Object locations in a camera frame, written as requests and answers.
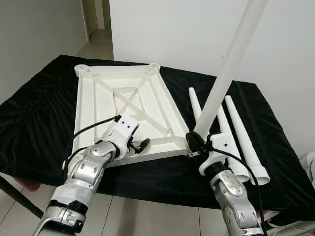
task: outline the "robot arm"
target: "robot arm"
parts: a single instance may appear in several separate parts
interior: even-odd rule
[[[149,139],[140,146],[132,142],[138,127],[132,117],[122,116],[108,137],[85,149],[83,158],[69,167],[64,185],[56,188],[33,236],[74,236],[81,232],[107,165],[123,158],[129,147],[139,153],[149,144]]]
[[[225,156],[213,152],[213,147],[229,152],[229,141],[225,135],[208,136],[203,141],[199,134],[186,134],[187,144],[192,151],[189,158],[199,166],[199,172],[210,179],[230,236],[263,236],[256,211],[247,198],[247,192],[233,172],[223,163]]]

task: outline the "white stand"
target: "white stand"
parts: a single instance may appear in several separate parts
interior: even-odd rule
[[[233,126],[235,128],[235,132],[237,138],[240,142],[241,149],[246,160],[247,165],[251,168],[255,177],[257,178],[259,185],[264,185],[269,183],[270,177],[266,171],[266,169],[261,165],[258,156],[255,152],[254,147],[252,146],[251,140],[248,137],[246,129],[242,123],[242,120],[236,110],[236,107],[233,103],[231,96],[225,97],[226,105],[228,111],[230,113]],[[252,184],[255,184],[254,179],[250,176],[250,180]]]
[[[200,107],[195,89],[193,87],[190,87],[188,91],[189,91],[193,114],[197,122],[201,114],[201,107]],[[233,138],[232,131],[230,129],[230,126],[228,124],[228,121],[227,121],[227,118],[225,116],[222,106],[220,106],[219,108],[217,117],[218,117],[221,133],[228,135],[227,139],[225,140],[225,143],[229,145],[230,153],[237,156],[239,159],[241,159],[235,140]],[[239,163],[238,161],[234,160],[231,157],[227,157],[227,161],[229,163],[229,168],[233,171],[238,181],[244,183],[250,179],[247,169],[241,163]]]
[[[249,45],[259,19],[265,9],[267,0],[249,0],[233,41],[226,54],[222,69],[211,89],[209,97],[195,127],[195,132],[203,139],[223,102],[224,96],[234,78],[235,71]]]

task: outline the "table leg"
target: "table leg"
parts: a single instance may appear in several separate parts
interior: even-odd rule
[[[22,193],[20,193],[15,187],[13,187],[8,181],[6,181],[2,176],[0,176],[0,189],[6,194],[11,196],[19,204],[24,206],[31,213],[36,215],[41,219],[43,212],[37,206],[35,206],[29,199],[27,199]]]

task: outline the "tiled floor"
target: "tiled floor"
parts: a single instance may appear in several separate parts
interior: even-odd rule
[[[97,29],[90,36],[90,43],[81,48],[75,56],[91,59],[113,60],[111,28]]]
[[[76,56],[113,60],[111,31],[98,29]],[[44,210],[54,187],[19,191]],[[0,236],[30,236],[39,219],[0,190]],[[228,236],[220,210],[169,205],[96,194],[80,236]]]

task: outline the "white plastic table frame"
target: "white plastic table frame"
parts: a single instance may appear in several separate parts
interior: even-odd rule
[[[110,167],[188,154],[185,134],[189,130],[159,70],[159,64],[75,66],[79,77],[75,132],[114,115],[125,114],[139,122],[133,138],[136,143],[151,139],[141,154],[131,150]],[[73,143],[73,150],[105,137],[111,132],[111,125],[113,122],[80,134]]]

